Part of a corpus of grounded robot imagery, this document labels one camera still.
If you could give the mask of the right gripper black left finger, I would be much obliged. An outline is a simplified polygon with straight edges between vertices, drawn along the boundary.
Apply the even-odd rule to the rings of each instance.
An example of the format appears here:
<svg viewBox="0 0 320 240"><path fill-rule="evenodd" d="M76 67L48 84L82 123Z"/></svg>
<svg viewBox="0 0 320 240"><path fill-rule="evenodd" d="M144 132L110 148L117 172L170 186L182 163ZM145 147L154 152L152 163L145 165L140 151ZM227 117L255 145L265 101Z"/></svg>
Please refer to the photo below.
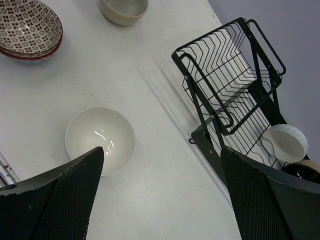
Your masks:
<svg viewBox="0 0 320 240"><path fill-rule="evenodd" d="M2 240L84 240L104 164L98 146L0 189Z"/></svg>

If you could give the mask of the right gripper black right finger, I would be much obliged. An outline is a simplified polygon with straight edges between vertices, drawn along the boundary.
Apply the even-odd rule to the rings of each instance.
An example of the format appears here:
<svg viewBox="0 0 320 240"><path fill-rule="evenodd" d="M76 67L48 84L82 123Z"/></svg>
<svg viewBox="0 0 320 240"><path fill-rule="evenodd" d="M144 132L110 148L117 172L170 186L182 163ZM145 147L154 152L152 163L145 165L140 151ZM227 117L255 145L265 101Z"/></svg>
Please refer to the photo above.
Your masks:
<svg viewBox="0 0 320 240"><path fill-rule="evenodd" d="M243 240L318 240L320 185L228 147L220 153L226 187Z"/></svg>

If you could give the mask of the beige bowl back row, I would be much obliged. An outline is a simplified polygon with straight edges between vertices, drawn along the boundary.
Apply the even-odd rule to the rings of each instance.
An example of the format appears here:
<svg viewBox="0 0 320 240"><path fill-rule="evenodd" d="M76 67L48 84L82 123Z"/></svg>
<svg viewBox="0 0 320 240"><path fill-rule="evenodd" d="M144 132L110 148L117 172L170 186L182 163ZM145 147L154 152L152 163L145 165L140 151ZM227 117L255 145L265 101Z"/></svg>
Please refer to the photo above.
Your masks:
<svg viewBox="0 0 320 240"><path fill-rule="evenodd" d="M320 165L308 159L287 164L282 171L309 182L320 183Z"/></svg>

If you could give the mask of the beige bowl row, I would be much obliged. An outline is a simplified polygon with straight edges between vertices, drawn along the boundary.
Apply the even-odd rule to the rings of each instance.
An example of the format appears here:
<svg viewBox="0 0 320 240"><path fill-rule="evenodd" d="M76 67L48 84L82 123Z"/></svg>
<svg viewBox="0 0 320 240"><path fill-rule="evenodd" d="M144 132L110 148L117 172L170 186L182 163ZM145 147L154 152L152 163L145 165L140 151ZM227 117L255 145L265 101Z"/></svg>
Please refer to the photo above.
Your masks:
<svg viewBox="0 0 320 240"><path fill-rule="evenodd" d="M320 165L308 159L287 164L282 171L309 182L320 183Z"/></svg>
<svg viewBox="0 0 320 240"><path fill-rule="evenodd" d="M119 26L130 26L141 19L148 10L148 0L99 0L102 14Z"/></svg>

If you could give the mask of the white bowl back row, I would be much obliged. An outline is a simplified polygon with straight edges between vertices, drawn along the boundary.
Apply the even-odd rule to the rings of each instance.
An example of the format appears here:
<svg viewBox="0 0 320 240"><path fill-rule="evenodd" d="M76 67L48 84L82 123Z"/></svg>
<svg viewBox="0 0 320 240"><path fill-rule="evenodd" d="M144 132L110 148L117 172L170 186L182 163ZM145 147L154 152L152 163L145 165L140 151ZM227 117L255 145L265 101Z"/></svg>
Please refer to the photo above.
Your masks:
<svg viewBox="0 0 320 240"><path fill-rule="evenodd" d="M309 148L306 136L289 124L269 127L261 136L264 149L282 162L297 163L304 159Z"/></svg>

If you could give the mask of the white bowl row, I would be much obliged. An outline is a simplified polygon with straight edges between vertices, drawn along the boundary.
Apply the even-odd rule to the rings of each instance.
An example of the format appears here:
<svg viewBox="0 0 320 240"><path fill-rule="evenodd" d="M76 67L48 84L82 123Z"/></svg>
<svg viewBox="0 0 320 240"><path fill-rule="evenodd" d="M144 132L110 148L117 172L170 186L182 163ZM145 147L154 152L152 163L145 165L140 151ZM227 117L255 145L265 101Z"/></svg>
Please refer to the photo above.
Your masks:
<svg viewBox="0 0 320 240"><path fill-rule="evenodd" d="M65 133L65 148L71 160L95 147L102 147L102 176L121 171L136 150L136 134L120 112L107 107L92 107L78 113Z"/></svg>
<svg viewBox="0 0 320 240"><path fill-rule="evenodd" d="M261 136L264 149L282 162L297 163L304 159L309 148L306 136L289 124L269 127Z"/></svg>

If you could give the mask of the brown patterned ceramic bowl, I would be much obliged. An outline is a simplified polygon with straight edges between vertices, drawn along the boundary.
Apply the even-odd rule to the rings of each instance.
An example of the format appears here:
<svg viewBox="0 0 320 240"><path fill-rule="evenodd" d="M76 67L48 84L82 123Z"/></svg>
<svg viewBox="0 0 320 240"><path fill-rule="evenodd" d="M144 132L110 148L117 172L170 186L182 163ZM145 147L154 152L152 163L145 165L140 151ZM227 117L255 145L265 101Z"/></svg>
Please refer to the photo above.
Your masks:
<svg viewBox="0 0 320 240"><path fill-rule="evenodd" d="M39 0L0 2L0 53L23 62L50 58L61 46L58 15Z"/></svg>

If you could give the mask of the beige bowl front row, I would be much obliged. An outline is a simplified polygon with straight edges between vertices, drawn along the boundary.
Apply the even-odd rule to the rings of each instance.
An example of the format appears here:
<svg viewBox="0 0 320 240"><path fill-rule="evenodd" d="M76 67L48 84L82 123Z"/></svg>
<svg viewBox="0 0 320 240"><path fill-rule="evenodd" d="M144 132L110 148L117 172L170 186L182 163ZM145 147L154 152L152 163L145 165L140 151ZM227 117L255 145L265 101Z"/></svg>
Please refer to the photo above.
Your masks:
<svg viewBox="0 0 320 240"><path fill-rule="evenodd" d="M148 10L148 0L99 0L102 14L119 26L130 26L141 19Z"/></svg>

